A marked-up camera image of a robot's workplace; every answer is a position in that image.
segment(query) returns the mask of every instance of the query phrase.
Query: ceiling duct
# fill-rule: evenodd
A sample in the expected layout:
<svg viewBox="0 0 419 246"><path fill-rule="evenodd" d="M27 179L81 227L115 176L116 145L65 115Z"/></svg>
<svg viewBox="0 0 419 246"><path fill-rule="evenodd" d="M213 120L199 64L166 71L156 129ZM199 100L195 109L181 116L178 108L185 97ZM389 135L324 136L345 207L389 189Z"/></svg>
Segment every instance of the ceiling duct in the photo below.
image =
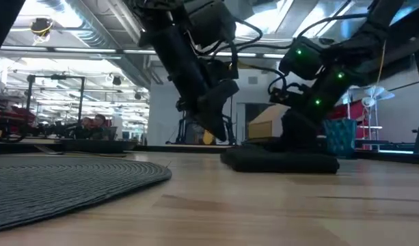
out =
<svg viewBox="0 0 419 246"><path fill-rule="evenodd" d="M45 4L53 8L56 12L68 11L72 9L77 16L83 21L80 29L89 29L92 31L76 32L80 40L85 42L91 48L98 49L119 49L120 45L112 38L112 36L103 27L100 21L93 15L91 10L82 2L82 0L37 0L38 3ZM136 85L150 89L151 78L148 78L142 71L142 64L135 63L127 55L123 55L122 59L111 61L119 66L123 73Z"/></svg>

